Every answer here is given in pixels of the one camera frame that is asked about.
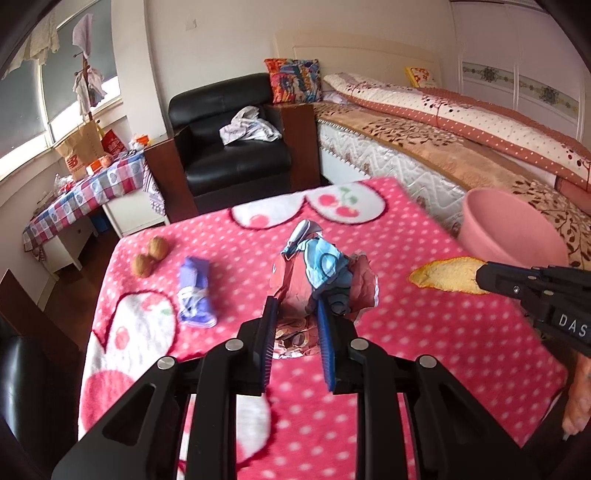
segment black leather chair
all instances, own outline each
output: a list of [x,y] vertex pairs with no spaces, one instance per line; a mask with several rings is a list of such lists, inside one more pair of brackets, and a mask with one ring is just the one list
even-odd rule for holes
[[76,380],[0,316],[0,478],[48,479],[76,442]]
[[256,73],[181,93],[168,116],[199,213],[211,212],[290,191],[290,153],[282,140],[222,144],[219,130],[248,105],[281,131],[279,114],[268,105],[269,75]]

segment brown floral bed sheet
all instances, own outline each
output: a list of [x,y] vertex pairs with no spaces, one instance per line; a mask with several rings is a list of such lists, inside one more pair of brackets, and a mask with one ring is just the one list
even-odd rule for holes
[[569,249],[570,264],[591,270],[591,218],[494,150],[431,125],[358,105],[318,102],[314,109],[318,120],[402,151],[465,190],[491,187],[519,195],[556,227]]

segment pink basin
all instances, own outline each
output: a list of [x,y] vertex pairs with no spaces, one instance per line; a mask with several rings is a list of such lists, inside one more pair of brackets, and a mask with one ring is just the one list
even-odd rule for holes
[[476,258],[525,268],[569,264],[569,252],[552,224],[515,195],[470,190],[463,213],[458,240]]

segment gray roller shade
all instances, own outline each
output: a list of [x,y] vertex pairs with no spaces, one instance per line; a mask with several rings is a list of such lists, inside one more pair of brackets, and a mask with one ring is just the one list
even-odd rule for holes
[[0,80],[0,157],[45,131],[35,68],[25,61]]
[[100,70],[105,81],[117,75],[111,33],[111,0],[99,0],[59,28],[60,49],[49,54],[47,63],[42,68],[43,92],[50,122],[76,101],[72,87],[74,73],[82,69],[82,55],[74,58],[80,49],[72,45],[72,30],[86,14],[94,15],[90,65]]

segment headboard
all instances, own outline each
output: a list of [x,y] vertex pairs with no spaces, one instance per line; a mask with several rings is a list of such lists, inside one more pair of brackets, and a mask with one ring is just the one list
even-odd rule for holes
[[439,60],[433,52],[383,38],[331,31],[281,30],[275,33],[275,53],[279,58],[318,59],[322,76],[357,73],[410,86],[405,67],[423,67],[441,82]]

